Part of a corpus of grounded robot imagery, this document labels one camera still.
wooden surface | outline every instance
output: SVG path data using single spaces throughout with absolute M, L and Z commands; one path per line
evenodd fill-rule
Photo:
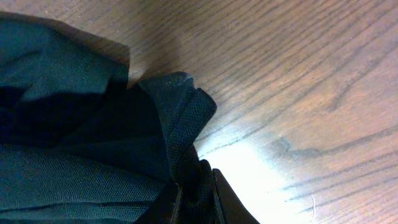
M 217 102 L 195 145 L 261 223 L 398 223 L 397 0 L 1 0 L 185 70 Z

wooden table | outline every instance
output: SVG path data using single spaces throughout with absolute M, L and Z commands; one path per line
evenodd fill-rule
M 0 11 L 104 37 L 80 39 L 130 61 L 132 83 L 191 73 L 218 104 L 198 153 L 261 223 L 398 223 L 397 6 L 2 0 Z

wood grain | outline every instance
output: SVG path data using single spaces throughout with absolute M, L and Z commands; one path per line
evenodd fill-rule
M 2 0 L 217 102 L 195 145 L 261 223 L 398 223 L 398 1 Z

dark green fabric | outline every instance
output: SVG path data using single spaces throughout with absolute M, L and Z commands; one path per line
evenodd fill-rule
M 170 179 L 199 176 L 180 168 L 213 100 L 182 72 L 126 82 L 53 30 L 0 20 L 0 223 L 131 223 Z

bag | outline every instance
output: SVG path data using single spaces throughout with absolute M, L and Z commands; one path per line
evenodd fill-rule
M 214 101 L 183 72 L 127 75 L 0 20 L 0 223 L 257 223 L 193 147 Z

